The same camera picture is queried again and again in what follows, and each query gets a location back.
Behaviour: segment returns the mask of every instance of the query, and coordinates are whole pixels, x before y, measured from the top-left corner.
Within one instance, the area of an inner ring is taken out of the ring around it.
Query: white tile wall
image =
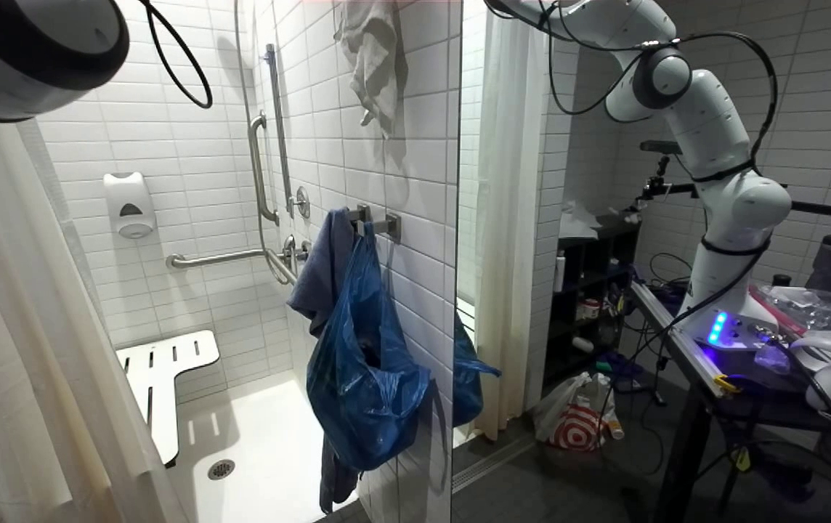
[[[612,58],[582,52],[574,95],[570,95],[573,108],[595,103],[617,75],[620,68]],[[612,126],[601,108],[573,120],[563,199],[577,200],[586,210],[611,204],[606,199],[617,196],[617,142],[620,126]]]
[[[310,199],[310,222],[287,222],[287,232],[314,241],[329,210],[370,204],[375,215],[400,212],[400,244],[380,238],[407,344],[436,373],[442,403],[450,403],[452,323],[452,223],[457,212],[457,116],[460,2],[397,2],[407,61],[404,108],[394,138],[359,127],[359,106],[349,91],[349,61],[333,43],[330,2],[272,0],[255,7],[275,20],[284,84],[284,138],[293,187]],[[371,520],[447,520],[442,477],[447,416],[428,412],[418,441],[404,457],[367,473],[359,498]]]
[[[831,0],[811,2],[752,2],[752,0],[698,0],[673,2],[673,20],[681,31],[695,30],[739,30],[759,37],[776,58],[782,78],[782,106],[776,127],[762,148],[762,171],[791,184],[791,196],[801,200],[831,204]],[[747,127],[755,133],[768,84],[755,58],[731,43],[695,47],[692,61],[715,71],[730,88]],[[577,126],[577,138],[590,133],[595,123]],[[605,138],[601,148],[620,161],[606,168],[570,171],[573,184],[606,181],[621,191],[601,191],[592,207],[625,207],[654,171],[657,158],[635,152],[641,139],[665,139],[663,123],[620,127],[620,138]],[[646,210],[646,229],[640,241],[640,260],[651,252],[681,252],[692,260],[701,236],[701,210],[685,199],[663,199]],[[759,278],[774,273],[791,273],[801,286],[811,273],[811,261],[819,238],[831,232],[831,219],[814,219],[792,212],[779,229],[771,252],[759,264]]]
[[[92,95],[40,120],[69,215],[89,260],[112,345],[211,328],[220,361],[181,377],[181,400],[272,374],[296,374],[298,323],[287,313],[264,261],[172,271],[166,257],[220,257],[258,244],[236,71],[233,2],[163,2],[192,43],[214,91],[198,111],[166,78],[137,0],[118,0],[131,26],[131,58]],[[182,56],[172,61],[201,94]],[[118,238],[104,210],[104,171],[143,171],[155,196],[158,232]]]

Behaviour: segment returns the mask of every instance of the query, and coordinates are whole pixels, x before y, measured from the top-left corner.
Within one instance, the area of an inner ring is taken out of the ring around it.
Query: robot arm
[[[625,71],[606,95],[606,116],[633,123],[663,116],[698,184],[707,232],[695,252],[692,290],[681,328],[710,345],[739,339],[739,312],[750,313],[747,277],[776,223],[791,212],[791,196],[750,162],[750,133],[710,74],[676,49],[676,26],[654,0],[577,0],[535,10],[522,0],[489,0],[495,11],[553,36],[611,49]]]

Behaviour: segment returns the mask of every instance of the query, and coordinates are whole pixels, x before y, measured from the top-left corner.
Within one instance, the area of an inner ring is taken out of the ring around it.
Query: table
[[[681,412],[681,427],[654,507],[657,523],[685,520],[692,485],[702,463],[711,419],[819,431],[819,432],[831,431],[831,422],[824,422],[804,403],[801,398],[804,384],[776,380],[776,384],[759,384],[763,395],[755,398],[730,395],[720,380],[723,377],[720,366],[711,363],[692,338],[683,338],[676,328],[665,332],[670,313],[657,303],[651,287],[630,281],[630,293],[646,321],[651,323],[651,328],[663,332],[660,339],[665,344],[681,373],[688,377],[685,408]]]

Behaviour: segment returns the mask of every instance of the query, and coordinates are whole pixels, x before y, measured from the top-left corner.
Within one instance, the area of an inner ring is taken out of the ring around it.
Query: white shower curtain
[[[538,187],[547,127],[543,36],[489,18],[477,196],[477,345],[502,377],[484,377],[489,440],[522,412],[532,345]]]
[[[182,520],[43,184],[0,126],[0,520]]]

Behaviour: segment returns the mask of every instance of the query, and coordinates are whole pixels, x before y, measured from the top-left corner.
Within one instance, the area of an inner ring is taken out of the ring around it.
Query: plastic bag
[[[566,448],[595,450],[606,435],[621,440],[617,393],[605,374],[574,374],[535,408],[535,440]]]
[[[409,448],[434,377],[415,366],[367,229],[310,355],[304,393],[339,463],[371,472]]]
[[[463,326],[463,321],[452,321],[452,416],[450,425],[468,425],[483,412],[483,390],[480,374],[497,374],[499,373],[483,361],[477,361],[473,344]]]

